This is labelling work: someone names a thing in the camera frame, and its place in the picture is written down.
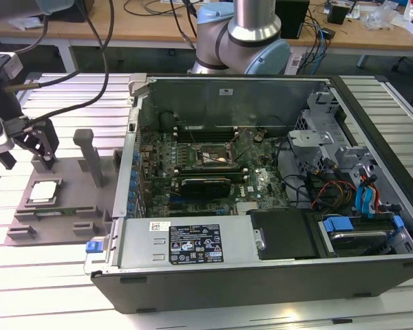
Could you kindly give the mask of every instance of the black plastic part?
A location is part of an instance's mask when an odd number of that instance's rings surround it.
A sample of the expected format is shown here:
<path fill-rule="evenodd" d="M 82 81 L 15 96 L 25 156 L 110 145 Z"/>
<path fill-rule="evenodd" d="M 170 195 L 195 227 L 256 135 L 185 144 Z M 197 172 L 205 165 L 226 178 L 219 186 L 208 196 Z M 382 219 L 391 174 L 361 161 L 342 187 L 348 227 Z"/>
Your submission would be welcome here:
<path fill-rule="evenodd" d="M 298 209 L 251 210 L 248 214 L 253 228 L 260 230 L 266 244 L 265 249 L 259 251 L 261 260 L 329 257 L 317 227 L 317 220 L 321 220 L 319 214 Z"/>
<path fill-rule="evenodd" d="M 380 82 L 380 83 L 388 83 L 389 80 L 385 76 L 375 76 L 375 78 Z"/>
<path fill-rule="evenodd" d="M 335 33 L 336 33 L 334 30 L 328 29 L 328 28 L 326 28 L 326 27 L 323 27 L 323 28 L 321 29 L 321 31 L 323 32 L 323 37 L 324 37 L 326 40 L 331 40 L 331 39 L 333 39 L 333 37 L 335 36 Z"/>
<path fill-rule="evenodd" d="M 340 7 L 338 5 L 332 5 L 328 14 L 328 23 L 332 24 L 343 24 L 344 19 L 346 18 L 349 8 Z"/>
<path fill-rule="evenodd" d="M 8 85 L 7 80 L 0 78 L 0 118 L 4 121 L 23 116 L 20 102 L 15 94 L 4 91 Z"/>
<path fill-rule="evenodd" d="M 353 323 L 353 320 L 351 318 L 333 318 L 332 323 L 334 325 L 344 325 L 347 323 Z"/>
<path fill-rule="evenodd" d="M 0 153 L 0 162 L 7 170 L 12 170 L 17 161 L 9 151 L 6 151 L 5 153 Z"/>
<path fill-rule="evenodd" d="M 353 294 L 354 298 L 369 298 L 373 297 L 371 292 L 359 292 L 357 294 Z"/>
<path fill-rule="evenodd" d="M 121 284 L 127 284 L 127 283 L 146 283 L 147 282 L 147 277 L 146 276 L 123 276 L 119 279 L 119 282 Z"/>
<path fill-rule="evenodd" d="M 5 122 L 6 132 L 14 138 L 15 144 L 36 155 L 47 170 L 52 169 L 56 161 L 55 151 L 60 143 L 52 121 L 37 122 L 31 132 L 24 133 L 26 122 L 21 118 L 9 120 Z"/>
<path fill-rule="evenodd" d="M 136 313 L 138 314 L 143 314 L 143 313 L 154 313 L 157 312 L 158 310 L 156 308 L 141 308 L 137 309 Z"/>
<path fill-rule="evenodd" d="M 217 199 L 226 198 L 231 191 L 230 179 L 185 179 L 180 194 L 184 198 Z"/>

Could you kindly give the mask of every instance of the warning label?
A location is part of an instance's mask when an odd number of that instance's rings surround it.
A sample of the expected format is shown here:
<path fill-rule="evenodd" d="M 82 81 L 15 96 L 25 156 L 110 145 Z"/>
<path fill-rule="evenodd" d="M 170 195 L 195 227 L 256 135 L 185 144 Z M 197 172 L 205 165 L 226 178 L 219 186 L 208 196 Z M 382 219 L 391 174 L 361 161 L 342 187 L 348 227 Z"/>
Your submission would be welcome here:
<path fill-rule="evenodd" d="M 175 225 L 169 228 L 172 265 L 223 263 L 219 225 Z"/>

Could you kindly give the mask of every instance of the blue latch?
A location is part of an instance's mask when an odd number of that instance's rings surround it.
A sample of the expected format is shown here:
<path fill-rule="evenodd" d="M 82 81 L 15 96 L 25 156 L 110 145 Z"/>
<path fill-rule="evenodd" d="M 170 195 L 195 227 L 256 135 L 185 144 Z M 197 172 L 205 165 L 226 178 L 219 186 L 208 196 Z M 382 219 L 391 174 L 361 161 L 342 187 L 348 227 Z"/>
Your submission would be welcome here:
<path fill-rule="evenodd" d="M 400 216 L 395 215 L 393 217 L 393 221 L 394 221 L 394 224 L 397 226 L 398 229 L 401 229 L 401 228 L 404 227 L 404 221 L 401 219 Z"/>
<path fill-rule="evenodd" d="M 330 217 L 323 221 L 326 232 L 347 232 L 353 230 L 349 217 Z"/>
<path fill-rule="evenodd" d="M 86 253 L 101 253 L 103 252 L 103 242 L 90 241 L 85 244 Z"/>

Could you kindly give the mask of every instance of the computer tower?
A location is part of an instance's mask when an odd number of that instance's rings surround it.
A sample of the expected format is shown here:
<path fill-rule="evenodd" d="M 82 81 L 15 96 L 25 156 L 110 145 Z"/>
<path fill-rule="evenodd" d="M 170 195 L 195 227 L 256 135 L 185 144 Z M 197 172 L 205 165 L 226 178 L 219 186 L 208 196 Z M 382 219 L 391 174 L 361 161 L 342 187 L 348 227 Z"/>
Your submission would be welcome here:
<path fill-rule="evenodd" d="M 309 7 L 309 0 L 277 0 L 275 14 L 282 20 L 280 36 L 298 39 Z"/>
<path fill-rule="evenodd" d="M 94 7 L 94 0 L 78 0 L 78 2 L 87 13 L 90 13 Z M 83 23 L 85 19 L 81 14 L 80 10 L 76 6 L 76 3 L 68 9 L 60 10 L 59 12 L 54 12 L 49 16 L 51 21 L 63 21 L 69 23 Z"/>

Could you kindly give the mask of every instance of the label sticker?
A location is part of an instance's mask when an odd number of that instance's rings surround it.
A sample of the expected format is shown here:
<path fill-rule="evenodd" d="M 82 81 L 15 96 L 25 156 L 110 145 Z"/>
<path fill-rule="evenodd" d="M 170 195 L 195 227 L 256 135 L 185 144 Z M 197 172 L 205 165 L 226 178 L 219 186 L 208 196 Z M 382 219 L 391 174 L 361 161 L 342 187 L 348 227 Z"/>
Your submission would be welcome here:
<path fill-rule="evenodd" d="M 232 88 L 221 88 L 219 89 L 219 95 L 220 96 L 232 96 L 234 92 L 234 89 Z"/>
<path fill-rule="evenodd" d="M 151 222 L 150 231 L 151 232 L 168 232 L 168 229 L 171 226 L 170 221 L 160 221 L 160 222 Z"/>
<path fill-rule="evenodd" d="M 172 265 L 223 263 L 219 225 L 176 225 L 169 228 Z"/>

